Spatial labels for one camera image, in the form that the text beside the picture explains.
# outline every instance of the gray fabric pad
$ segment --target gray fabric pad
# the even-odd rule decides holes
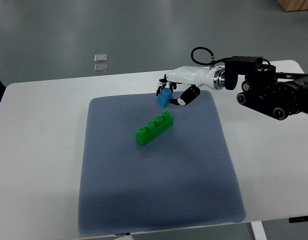
[[[201,91],[187,106],[168,106],[174,124],[141,146],[135,132],[163,112],[156,99],[149,93],[90,102],[78,206],[82,234],[244,220],[237,177],[210,92]]]

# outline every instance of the black cable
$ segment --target black cable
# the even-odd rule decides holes
[[[211,61],[211,62],[208,62],[208,63],[200,62],[200,61],[197,61],[197,60],[194,58],[194,52],[195,52],[196,50],[200,50],[200,49],[209,52],[212,58],[214,58],[215,56],[214,56],[213,52],[212,52],[210,49],[205,48],[205,47],[203,47],[203,46],[201,46],[201,47],[198,46],[198,47],[194,48],[194,49],[192,50],[192,52],[190,53],[190,58],[192,59],[192,61],[193,61],[194,63],[199,64],[199,65],[202,65],[202,66],[210,66],[210,65],[218,64],[218,63],[221,63],[221,62],[223,62],[224,60],[227,60],[227,59],[230,58],[230,57],[226,57],[226,58],[222,58],[222,59],[219,59],[219,60],[217,60],[217,61]]]
[[[263,64],[261,72],[264,72],[266,69],[271,71],[272,70],[271,64]]]
[[[267,62],[268,65],[271,65],[270,62],[267,59],[263,59],[263,61]]]

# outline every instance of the blue toy block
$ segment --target blue toy block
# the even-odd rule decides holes
[[[169,88],[164,88],[162,92],[158,94],[157,103],[164,109],[170,104],[169,99],[172,98],[173,98],[172,91]]]

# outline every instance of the robotic arm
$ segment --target robotic arm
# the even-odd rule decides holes
[[[204,49],[211,53],[210,63],[200,63],[193,58],[194,51]],[[192,60],[208,67],[183,66],[172,70],[159,79],[158,95],[169,84],[171,91],[177,84],[190,85],[177,99],[169,99],[174,105],[187,105],[200,93],[199,87],[206,85],[213,90],[235,89],[238,75],[245,75],[242,92],[237,101],[243,106],[278,120],[304,112],[308,114],[308,74],[276,72],[276,67],[262,57],[234,56],[215,61],[213,53],[205,47],[197,47],[191,53]],[[224,62],[225,67],[215,66]],[[291,81],[279,82],[278,79]]]

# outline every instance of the gray floor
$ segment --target gray floor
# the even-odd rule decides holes
[[[0,0],[0,79],[16,82],[94,76],[94,55],[124,74],[192,65],[209,47],[218,59],[295,60],[308,73],[308,11],[275,0]],[[208,55],[197,54],[201,61]],[[307,223],[264,222],[269,240],[308,240]],[[253,239],[249,224],[176,230],[141,239]]]

